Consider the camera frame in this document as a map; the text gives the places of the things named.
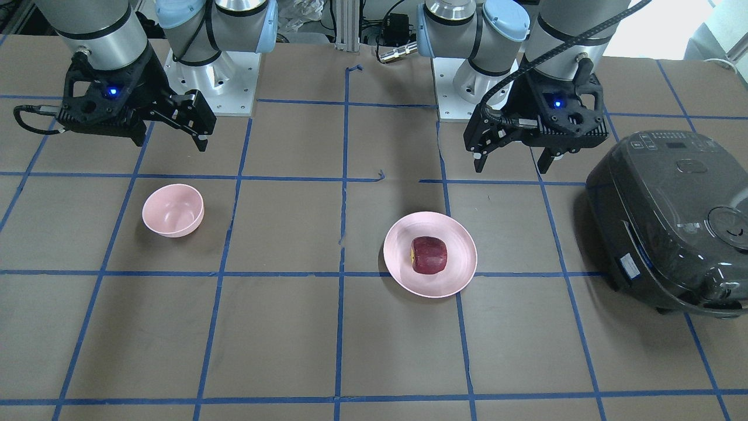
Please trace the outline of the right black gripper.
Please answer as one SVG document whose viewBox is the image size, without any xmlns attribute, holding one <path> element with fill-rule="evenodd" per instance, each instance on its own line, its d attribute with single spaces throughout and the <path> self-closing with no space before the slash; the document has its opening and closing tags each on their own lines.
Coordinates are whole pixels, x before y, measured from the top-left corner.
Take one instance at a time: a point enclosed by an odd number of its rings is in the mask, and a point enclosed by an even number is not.
<svg viewBox="0 0 748 421">
<path fill-rule="evenodd" d="M 155 54 L 141 54 L 115 70 L 93 68 L 85 54 L 72 56 L 65 75 L 58 123 L 75 133 L 129 138 L 141 147 L 146 120 L 159 120 L 192 138 L 205 152 L 217 116 L 198 89 L 173 94 Z"/>
</svg>

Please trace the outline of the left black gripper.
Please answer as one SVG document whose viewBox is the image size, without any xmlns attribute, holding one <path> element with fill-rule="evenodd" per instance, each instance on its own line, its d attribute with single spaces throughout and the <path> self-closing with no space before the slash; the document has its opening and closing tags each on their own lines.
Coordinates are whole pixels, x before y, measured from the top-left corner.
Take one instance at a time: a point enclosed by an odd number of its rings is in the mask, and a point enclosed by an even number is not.
<svg viewBox="0 0 748 421">
<path fill-rule="evenodd" d="M 600 146 L 609 131 L 604 122 L 603 90 L 593 67 L 593 61 L 583 57 L 572 66 L 570 80 L 556 80 L 536 69 L 528 71 L 513 83 L 508 116 L 476 104 L 464 131 L 465 150 L 473 154 L 475 172 L 483 171 L 489 154 L 512 141 L 543 147 L 537 159 L 541 175 L 563 154 Z M 532 127 L 515 127 L 510 118 L 528 120 Z"/>
</svg>

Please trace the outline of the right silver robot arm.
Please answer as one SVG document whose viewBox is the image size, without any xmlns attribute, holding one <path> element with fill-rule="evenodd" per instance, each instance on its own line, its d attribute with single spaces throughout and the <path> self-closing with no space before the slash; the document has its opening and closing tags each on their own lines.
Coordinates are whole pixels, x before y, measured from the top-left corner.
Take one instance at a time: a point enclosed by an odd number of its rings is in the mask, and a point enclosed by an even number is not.
<svg viewBox="0 0 748 421">
<path fill-rule="evenodd" d="M 269 53 L 278 32 L 275 1 L 157 1 L 171 46 L 174 89 L 129 1 L 37 1 L 70 48 L 58 106 L 19 105 L 16 122 L 40 135 L 125 137 L 141 147 L 146 122 L 181 130 L 205 151 L 216 127 L 208 102 L 238 90 L 230 53 Z"/>
</svg>

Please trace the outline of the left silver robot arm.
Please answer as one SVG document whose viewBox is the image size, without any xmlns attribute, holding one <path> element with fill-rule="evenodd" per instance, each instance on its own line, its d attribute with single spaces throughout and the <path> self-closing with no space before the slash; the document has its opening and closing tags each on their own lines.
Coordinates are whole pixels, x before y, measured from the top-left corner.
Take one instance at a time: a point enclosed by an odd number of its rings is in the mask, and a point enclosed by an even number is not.
<svg viewBox="0 0 748 421">
<path fill-rule="evenodd" d="M 565 154 L 606 141 L 595 68 L 628 1 L 425 1 L 417 10 L 422 56 L 461 59 L 453 86 L 471 103 L 465 150 L 481 172 L 512 142 L 539 147 L 546 173 Z"/>
</svg>

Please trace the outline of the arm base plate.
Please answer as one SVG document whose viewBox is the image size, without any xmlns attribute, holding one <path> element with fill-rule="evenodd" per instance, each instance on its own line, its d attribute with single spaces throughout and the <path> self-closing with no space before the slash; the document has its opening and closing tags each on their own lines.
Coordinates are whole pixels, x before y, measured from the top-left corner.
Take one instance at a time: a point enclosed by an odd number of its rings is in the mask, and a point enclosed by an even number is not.
<svg viewBox="0 0 748 421">
<path fill-rule="evenodd" d="M 518 69 L 514 58 L 501 75 L 488 75 L 464 58 L 433 58 L 432 72 L 439 118 L 443 122 L 468 122 L 488 91 Z"/>
<path fill-rule="evenodd" d="M 165 60 L 165 73 L 176 93 L 196 89 L 215 115 L 251 117 L 262 54 L 222 51 L 211 63 L 191 66 L 174 61 L 172 53 Z"/>
</svg>

